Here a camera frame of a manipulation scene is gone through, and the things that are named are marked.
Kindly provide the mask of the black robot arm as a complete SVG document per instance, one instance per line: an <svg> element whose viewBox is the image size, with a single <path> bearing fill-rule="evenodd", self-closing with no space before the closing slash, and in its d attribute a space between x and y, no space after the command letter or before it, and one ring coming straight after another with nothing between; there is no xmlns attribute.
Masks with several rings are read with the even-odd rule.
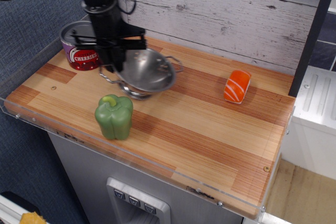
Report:
<svg viewBox="0 0 336 224"><path fill-rule="evenodd" d="M131 15L136 3L134 1L133 8L126 11L120 7L118 0L83 0L81 5L89 15L94 35L73 31L71 36L75 39L75 46L96 51L101 64L109 71L121 72L128 50L146 49L145 29L126 23L121 15Z"/></svg>

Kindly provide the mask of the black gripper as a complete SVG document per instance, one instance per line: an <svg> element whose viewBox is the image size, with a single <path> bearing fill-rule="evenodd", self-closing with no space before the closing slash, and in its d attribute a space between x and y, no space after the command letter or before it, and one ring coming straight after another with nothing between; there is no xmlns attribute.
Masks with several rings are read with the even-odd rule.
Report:
<svg viewBox="0 0 336 224"><path fill-rule="evenodd" d="M144 38L145 29L126 23L121 16L117 1L101 7L82 3L89 15L93 35L85 35L78 28L70 33L75 45L80 49L95 49L100 65L111 72L111 64L117 72L123 70L126 50L143 50L147 48ZM111 49L111 59L106 50Z"/></svg>

